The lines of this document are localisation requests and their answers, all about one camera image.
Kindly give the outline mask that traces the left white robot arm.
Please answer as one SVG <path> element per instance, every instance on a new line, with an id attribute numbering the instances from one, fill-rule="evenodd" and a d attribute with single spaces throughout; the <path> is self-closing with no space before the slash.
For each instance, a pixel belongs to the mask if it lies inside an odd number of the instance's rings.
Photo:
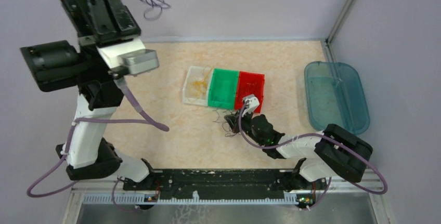
<path id="1" fill-rule="evenodd" d="M 151 189 L 156 176 L 146 160 L 120 153 L 103 135 L 124 98 L 142 111 L 125 77 L 157 68 L 157 54 L 145 48 L 141 29 L 121 0 L 60 2 L 76 29 L 79 47 L 57 41 L 20 51 L 41 91 L 79 90 L 70 139 L 56 148 L 68 164 L 67 174 L 73 181 L 116 175 Z"/>

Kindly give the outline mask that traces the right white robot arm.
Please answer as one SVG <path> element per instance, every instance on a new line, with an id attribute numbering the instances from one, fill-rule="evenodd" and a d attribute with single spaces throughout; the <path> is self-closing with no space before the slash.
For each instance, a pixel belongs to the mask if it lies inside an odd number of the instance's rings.
<path id="1" fill-rule="evenodd" d="M 297 158 L 300 167 L 293 174 L 293 183 L 300 189 L 324 177 L 361 182 L 367 168 L 365 162 L 373 152 L 370 144 L 337 124 L 329 124 L 317 133 L 289 136 L 275 130 L 263 114 L 247 113 L 240 117 L 235 112 L 224 119 L 233 133 L 244 134 L 270 158 Z"/>

